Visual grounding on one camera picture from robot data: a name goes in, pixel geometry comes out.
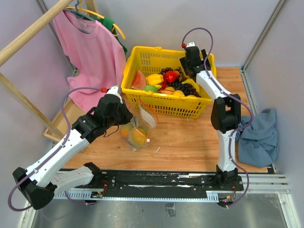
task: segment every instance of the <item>pink t-shirt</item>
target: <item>pink t-shirt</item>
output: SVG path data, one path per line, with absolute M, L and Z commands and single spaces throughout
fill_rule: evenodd
M 65 55 L 80 71 L 77 77 L 67 78 L 70 90 L 121 84 L 126 63 L 124 50 L 106 27 L 98 21 L 78 19 L 70 11 L 60 12 L 53 22 Z M 87 112 L 104 95 L 95 90 L 78 90 L 70 97 Z

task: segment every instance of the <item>plastic container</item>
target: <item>plastic container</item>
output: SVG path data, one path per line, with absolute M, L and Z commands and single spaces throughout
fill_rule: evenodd
M 171 67 L 176 69 L 181 67 L 180 58 L 184 56 L 184 51 L 165 50 L 161 47 L 135 46 L 123 72 L 122 92 L 127 95 L 131 103 L 141 98 L 158 114 L 198 118 L 207 104 L 212 103 L 203 88 L 200 88 L 199 92 L 201 97 L 177 97 L 131 89 L 137 70 L 140 70 L 147 77 L 150 74 L 160 73 L 162 68 Z M 208 60 L 214 77 L 217 77 L 214 55 L 210 54 Z
M 120 133 L 124 142 L 135 151 L 145 147 L 150 142 L 150 134 L 158 123 L 157 114 L 141 99 L 129 107 L 133 114 L 131 121 L 120 127 Z

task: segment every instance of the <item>wooden table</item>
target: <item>wooden table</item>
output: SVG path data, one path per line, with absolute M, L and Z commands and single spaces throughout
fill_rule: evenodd
M 227 90 L 238 93 L 247 102 L 238 68 L 218 68 L 217 74 Z M 150 144 L 134 152 L 124 144 L 119 133 L 99 137 L 83 153 L 76 154 L 65 168 L 79 168 L 86 162 L 93 162 L 100 169 L 215 171 L 219 144 L 210 122 L 211 109 L 212 104 L 209 104 L 198 119 L 159 115 Z M 242 115 L 248 115 L 244 107 Z M 116 127 L 112 127 L 108 133 L 115 130 Z M 249 172 L 267 172 L 267 168 L 242 166 Z

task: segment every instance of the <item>green cloth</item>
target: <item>green cloth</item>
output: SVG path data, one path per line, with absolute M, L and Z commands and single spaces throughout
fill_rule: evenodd
M 97 21 L 99 21 L 103 26 L 105 26 L 110 32 L 112 32 L 114 21 L 112 21 L 109 18 L 104 17 L 102 18 L 96 18 Z M 114 35 L 117 35 L 116 30 L 114 29 L 112 32 Z M 116 37 L 117 41 L 120 43 L 120 45 L 123 47 L 124 54 L 127 54 L 128 49 L 119 41 L 118 36 Z

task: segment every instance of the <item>metal floor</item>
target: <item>metal floor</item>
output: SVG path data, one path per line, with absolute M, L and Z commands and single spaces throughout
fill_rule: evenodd
M 101 201 L 79 206 L 55 199 L 37 211 L 32 228 L 286 228 L 277 195 L 247 194 L 237 205 L 177 202 Z

